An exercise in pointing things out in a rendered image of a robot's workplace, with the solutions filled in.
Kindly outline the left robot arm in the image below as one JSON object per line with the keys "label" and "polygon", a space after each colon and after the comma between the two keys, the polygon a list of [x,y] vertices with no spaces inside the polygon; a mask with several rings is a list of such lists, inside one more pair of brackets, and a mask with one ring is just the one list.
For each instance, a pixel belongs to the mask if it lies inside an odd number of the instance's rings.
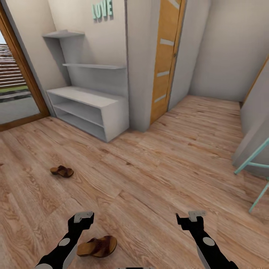
{"label": "left robot arm", "polygon": [[83,230],[88,230],[93,224],[93,211],[77,212],[68,220],[68,233],[58,246],[40,260],[33,269],[67,269],[75,258],[77,242]]}

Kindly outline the sandal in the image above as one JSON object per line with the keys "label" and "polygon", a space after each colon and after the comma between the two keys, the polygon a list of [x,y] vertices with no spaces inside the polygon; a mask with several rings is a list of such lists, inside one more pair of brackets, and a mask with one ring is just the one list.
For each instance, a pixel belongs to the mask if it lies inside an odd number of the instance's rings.
{"label": "sandal", "polygon": [[89,242],[79,244],[76,254],[80,257],[104,258],[112,254],[116,246],[117,240],[113,236],[104,236],[100,239],[92,238]]}
{"label": "sandal", "polygon": [[62,177],[71,177],[74,174],[74,171],[71,168],[66,168],[64,166],[59,166],[58,168],[53,167],[50,171],[52,174],[60,174]]}

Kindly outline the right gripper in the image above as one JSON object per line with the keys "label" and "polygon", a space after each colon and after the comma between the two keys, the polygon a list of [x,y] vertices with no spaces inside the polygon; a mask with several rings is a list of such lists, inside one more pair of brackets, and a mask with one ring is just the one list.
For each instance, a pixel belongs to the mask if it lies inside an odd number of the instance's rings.
{"label": "right gripper", "polygon": [[204,224],[203,224],[204,221],[202,217],[197,217],[197,222],[191,222],[189,218],[180,218],[177,213],[176,217],[177,217],[177,223],[181,225],[182,230],[189,230],[191,235],[196,228],[201,228],[204,230]]}

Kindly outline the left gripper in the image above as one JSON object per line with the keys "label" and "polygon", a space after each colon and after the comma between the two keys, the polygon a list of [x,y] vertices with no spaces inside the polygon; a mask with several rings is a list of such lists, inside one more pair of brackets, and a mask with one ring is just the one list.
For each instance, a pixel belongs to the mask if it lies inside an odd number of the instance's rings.
{"label": "left gripper", "polygon": [[74,216],[68,220],[68,231],[72,229],[77,229],[81,235],[83,230],[88,230],[90,228],[90,225],[93,224],[94,213],[91,217],[82,218],[80,223],[74,223]]}

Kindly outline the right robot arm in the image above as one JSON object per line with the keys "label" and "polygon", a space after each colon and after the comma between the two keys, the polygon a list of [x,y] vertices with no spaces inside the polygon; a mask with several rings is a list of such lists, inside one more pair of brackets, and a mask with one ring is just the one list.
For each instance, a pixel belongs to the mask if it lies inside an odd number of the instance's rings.
{"label": "right robot arm", "polygon": [[197,253],[205,269],[238,269],[233,261],[220,252],[216,242],[204,231],[204,221],[202,216],[207,212],[205,210],[188,211],[189,218],[180,218],[176,213],[177,223],[181,225],[182,230],[189,230],[197,243]]}

